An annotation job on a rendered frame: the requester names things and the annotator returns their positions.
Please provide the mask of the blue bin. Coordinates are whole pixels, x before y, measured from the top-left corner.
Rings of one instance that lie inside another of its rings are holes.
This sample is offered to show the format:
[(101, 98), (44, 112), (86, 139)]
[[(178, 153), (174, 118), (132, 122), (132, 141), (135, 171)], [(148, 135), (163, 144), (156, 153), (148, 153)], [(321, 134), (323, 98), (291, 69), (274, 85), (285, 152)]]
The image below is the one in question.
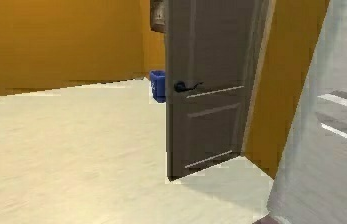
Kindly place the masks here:
[(164, 103), (166, 100), (165, 72), (163, 70), (151, 70), (149, 72), (149, 77), (153, 98), (159, 103)]

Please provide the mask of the grey panelled room door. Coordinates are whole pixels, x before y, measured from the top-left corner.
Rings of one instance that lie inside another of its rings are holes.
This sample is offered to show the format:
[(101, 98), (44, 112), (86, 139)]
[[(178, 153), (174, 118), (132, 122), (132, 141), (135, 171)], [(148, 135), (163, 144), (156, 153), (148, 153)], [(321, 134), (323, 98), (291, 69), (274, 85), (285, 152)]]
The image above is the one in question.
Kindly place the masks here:
[[(273, 0), (167, 0), (166, 152), (174, 181), (240, 155)], [(196, 89), (177, 93), (174, 84)]]

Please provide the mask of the framed wall picture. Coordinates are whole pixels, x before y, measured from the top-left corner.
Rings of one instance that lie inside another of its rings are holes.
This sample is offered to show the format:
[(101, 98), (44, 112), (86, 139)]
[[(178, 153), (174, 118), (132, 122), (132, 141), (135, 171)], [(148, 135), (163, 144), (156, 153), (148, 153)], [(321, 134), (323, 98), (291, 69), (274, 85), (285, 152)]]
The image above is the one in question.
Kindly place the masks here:
[(150, 28), (154, 32), (165, 32), (164, 0), (150, 0)]

